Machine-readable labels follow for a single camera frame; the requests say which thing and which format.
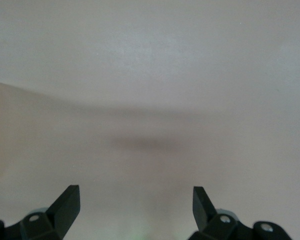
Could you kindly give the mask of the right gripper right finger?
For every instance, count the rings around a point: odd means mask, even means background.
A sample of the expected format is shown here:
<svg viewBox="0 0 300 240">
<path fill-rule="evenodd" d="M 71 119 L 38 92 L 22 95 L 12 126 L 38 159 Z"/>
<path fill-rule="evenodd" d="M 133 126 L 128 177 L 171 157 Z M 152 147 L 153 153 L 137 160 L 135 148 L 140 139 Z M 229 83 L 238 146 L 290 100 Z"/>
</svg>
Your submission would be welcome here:
<svg viewBox="0 0 300 240">
<path fill-rule="evenodd" d="M 195 186 L 192 213 L 198 231 L 190 240 L 290 240 L 289 234 L 278 224 L 257 221 L 252 227 L 244 225 L 229 210 L 216 209 L 202 186 Z"/>
</svg>

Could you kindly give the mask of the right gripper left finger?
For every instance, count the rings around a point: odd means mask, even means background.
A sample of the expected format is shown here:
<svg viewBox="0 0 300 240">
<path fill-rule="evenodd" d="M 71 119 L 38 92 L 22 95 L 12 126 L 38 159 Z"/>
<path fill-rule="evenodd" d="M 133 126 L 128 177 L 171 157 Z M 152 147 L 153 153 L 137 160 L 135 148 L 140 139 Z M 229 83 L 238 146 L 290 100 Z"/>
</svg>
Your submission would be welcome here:
<svg viewBox="0 0 300 240">
<path fill-rule="evenodd" d="M 0 220 L 0 240 L 62 240 L 80 209 L 80 187 L 70 185 L 50 207 L 33 211 L 10 226 Z"/>
</svg>

